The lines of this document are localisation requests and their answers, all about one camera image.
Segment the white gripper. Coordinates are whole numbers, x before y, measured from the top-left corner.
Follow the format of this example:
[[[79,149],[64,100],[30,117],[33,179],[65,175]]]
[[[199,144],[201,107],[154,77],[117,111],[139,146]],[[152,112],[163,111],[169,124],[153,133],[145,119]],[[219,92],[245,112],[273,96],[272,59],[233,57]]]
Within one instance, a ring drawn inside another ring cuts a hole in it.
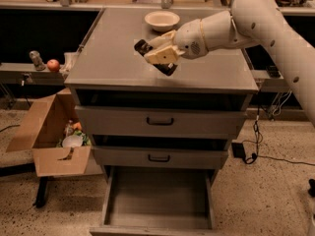
[[[151,39],[149,45],[153,50],[145,55],[145,60],[152,65],[175,63],[181,56],[197,59],[208,54],[200,19]]]

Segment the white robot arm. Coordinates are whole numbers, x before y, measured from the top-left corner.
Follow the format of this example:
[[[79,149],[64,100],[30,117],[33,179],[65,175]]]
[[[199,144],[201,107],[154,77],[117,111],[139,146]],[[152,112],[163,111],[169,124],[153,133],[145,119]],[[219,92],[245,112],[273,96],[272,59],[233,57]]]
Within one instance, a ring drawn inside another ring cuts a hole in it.
[[[315,125],[315,48],[286,22],[275,0],[234,0],[228,11],[184,24],[149,41],[153,65],[197,59],[217,49],[262,46]]]

